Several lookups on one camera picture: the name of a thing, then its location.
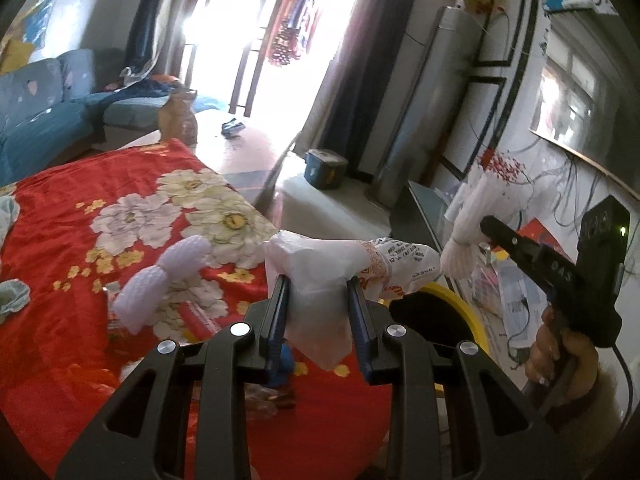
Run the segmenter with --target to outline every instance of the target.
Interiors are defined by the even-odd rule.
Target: paper
[[[496,267],[502,319],[509,346],[529,348],[542,326],[542,313],[548,304],[546,295],[513,260],[498,262]]]
[[[351,352],[347,281],[358,276],[369,301],[415,292],[440,273],[433,249],[380,238],[313,240],[281,231],[264,244],[270,294],[278,276],[291,280],[285,337],[324,370]]]

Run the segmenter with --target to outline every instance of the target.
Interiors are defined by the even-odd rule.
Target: dark curtain
[[[130,67],[132,74],[145,71],[146,65],[155,53],[156,23],[162,0],[141,0],[138,12],[131,25],[127,42],[125,66]]]
[[[319,146],[340,153],[357,173],[398,57],[414,0],[366,0],[356,6],[343,49],[351,60]]]

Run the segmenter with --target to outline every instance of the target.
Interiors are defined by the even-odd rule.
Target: red package
[[[191,301],[181,303],[178,307],[178,313],[189,332],[200,341],[207,341],[222,330],[207,316],[204,310]]]

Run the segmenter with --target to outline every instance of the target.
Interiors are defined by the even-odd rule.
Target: hanging clothes
[[[321,15],[316,0],[283,0],[267,50],[269,63],[287,66],[308,54]]]

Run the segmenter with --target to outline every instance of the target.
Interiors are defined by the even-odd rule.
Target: tissue box
[[[316,189],[338,189],[347,173],[347,159],[331,150],[306,152],[306,181]]]

